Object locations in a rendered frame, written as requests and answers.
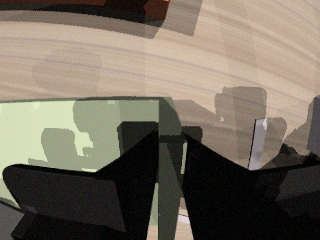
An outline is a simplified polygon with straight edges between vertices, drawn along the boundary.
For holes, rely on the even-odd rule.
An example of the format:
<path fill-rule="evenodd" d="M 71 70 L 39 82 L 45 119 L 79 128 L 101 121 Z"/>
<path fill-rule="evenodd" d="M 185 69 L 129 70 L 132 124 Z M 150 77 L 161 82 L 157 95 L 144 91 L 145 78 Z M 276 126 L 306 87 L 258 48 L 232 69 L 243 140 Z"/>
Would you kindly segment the orange rectangular block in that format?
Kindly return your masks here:
<path fill-rule="evenodd" d="M 5 3 L 57 3 L 126 11 L 165 20 L 170 0 L 0 0 Z"/>

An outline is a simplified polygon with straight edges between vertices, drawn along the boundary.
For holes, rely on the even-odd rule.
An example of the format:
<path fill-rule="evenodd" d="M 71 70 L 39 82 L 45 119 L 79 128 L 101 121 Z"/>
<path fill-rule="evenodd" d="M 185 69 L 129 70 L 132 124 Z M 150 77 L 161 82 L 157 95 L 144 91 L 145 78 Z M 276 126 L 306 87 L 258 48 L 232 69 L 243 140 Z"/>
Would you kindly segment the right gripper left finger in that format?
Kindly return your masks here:
<path fill-rule="evenodd" d="M 158 162 L 159 131 L 151 131 L 96 172 L 13 164 L 2 177 L 24 214 L 104 225 L 115 240 L 147 240 Z"/>

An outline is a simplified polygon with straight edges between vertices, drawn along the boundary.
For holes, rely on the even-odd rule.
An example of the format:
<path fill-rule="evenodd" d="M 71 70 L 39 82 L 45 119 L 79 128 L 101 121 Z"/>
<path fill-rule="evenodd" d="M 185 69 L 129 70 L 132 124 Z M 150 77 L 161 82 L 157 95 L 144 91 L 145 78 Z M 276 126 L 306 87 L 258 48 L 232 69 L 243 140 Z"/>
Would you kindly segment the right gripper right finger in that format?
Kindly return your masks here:
<path fill-rule="evenodd" d="M 184 134 L 182 191 L 194 240 L 237 240 L 262 204 L 320 190 L 320 161 L 249 170 Z"/>

